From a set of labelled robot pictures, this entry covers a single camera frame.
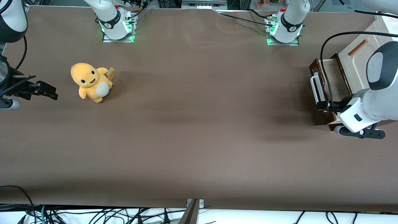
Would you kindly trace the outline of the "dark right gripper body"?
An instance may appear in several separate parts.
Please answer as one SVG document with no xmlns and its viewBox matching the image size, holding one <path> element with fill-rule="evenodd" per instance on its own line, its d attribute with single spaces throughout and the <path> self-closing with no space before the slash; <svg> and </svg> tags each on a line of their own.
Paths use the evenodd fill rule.
<svg viewBox="0 0 398 224">
<path fill-rule="evenodd" d="M 11 79 L 11 67 L 7 58 L 3 55 L 0 56 L 0 90 L 2 96 L 11 96 L 12 94 L 6 92 L 9 86 L 8 82 Z"/>
</svg>

